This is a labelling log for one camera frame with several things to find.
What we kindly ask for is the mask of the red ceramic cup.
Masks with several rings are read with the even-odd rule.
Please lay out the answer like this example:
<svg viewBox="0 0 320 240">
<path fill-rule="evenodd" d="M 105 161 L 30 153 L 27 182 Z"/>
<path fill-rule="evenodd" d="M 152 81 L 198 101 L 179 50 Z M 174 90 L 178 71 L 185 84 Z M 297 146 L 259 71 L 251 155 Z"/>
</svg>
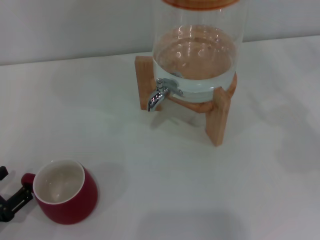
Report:
<svg viewBox="0 0 320 240">
<path fill-rule="evenodd" d="M 78 161 L 56 160 L 36 173 L 25 173 L 21 184 L 30 188 L 42 212 L 53 222 L 72 225 L 87 218 L 98 201 L 98 188 Z"/>
</svg>

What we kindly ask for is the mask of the wooden dispenser stand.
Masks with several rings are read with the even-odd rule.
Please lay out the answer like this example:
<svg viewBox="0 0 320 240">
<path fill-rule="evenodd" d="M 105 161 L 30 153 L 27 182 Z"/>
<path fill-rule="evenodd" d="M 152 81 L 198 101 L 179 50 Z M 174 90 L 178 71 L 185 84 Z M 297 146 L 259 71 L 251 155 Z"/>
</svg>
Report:
<svg viewBox="0 0 320 240">
<path fill-rule="evenodd" d="M 156 90 L 156 79 L 151 56 L 137 56 L 134 61 L 139 94 L 140 109 L 147 111 L 147 103 L 151 94 Z M 214 146 L 223 143 L 227 119 L 232 97 L 238 83 L 238 76 L 234 74 L 227 90 L 217 87 L 213 90 L 212 99 L 202 103 L 187 102 L 177 98 L 177 94 L 169 95 L 165 99 L 183 106 L 195 113 L 205 114 L 205 131 Z M 155 111 L 161 111 L 161 104 Z"/>
</svg>

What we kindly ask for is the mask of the wooden jar lid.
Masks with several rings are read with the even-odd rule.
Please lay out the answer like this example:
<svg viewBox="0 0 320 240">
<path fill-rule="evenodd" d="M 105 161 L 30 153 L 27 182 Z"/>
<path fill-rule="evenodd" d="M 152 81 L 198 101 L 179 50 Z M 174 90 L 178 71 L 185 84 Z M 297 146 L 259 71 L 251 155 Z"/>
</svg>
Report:
<svg viewBox="0 0 320 240">
<path fill-rule="evenodd" d="M 183 10 L 212 11 L 226 8 L 240 0 L 162 0 L 164 3 Z"/>
</svg>

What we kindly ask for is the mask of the glass water dispenser jar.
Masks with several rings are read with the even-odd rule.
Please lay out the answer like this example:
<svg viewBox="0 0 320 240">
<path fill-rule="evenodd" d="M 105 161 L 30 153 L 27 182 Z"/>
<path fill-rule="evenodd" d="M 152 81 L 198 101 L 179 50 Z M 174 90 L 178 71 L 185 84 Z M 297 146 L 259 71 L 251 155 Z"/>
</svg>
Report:
<svg viewBox="0 0 320 240">
<path fill-rule="evenodd" d="M 236 72 L 250 0 L 206 11 L 173 7 L 153 0 L 153 70 L 175 79 L 182 100 L 203 103 L 213 90 L 228 89 Z"/>
</svg>

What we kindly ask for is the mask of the chrome faucet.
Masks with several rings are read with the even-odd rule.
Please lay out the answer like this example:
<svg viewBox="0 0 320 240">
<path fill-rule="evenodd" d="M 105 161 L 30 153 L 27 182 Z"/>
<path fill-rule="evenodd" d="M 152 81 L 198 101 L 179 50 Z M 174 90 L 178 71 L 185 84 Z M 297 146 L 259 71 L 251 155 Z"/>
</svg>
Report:
<svg viewBox="0 0 320 240">
<path fill-rule="evenodd" d="M 178 88 L 178 82 L 170 78 L 157 78 L 155 81 L 155 91 L 150 95 L 147 102 L 147 111 L 153 112 L 170 95 L 182 97 L 183 91 Z"/>
</svg>

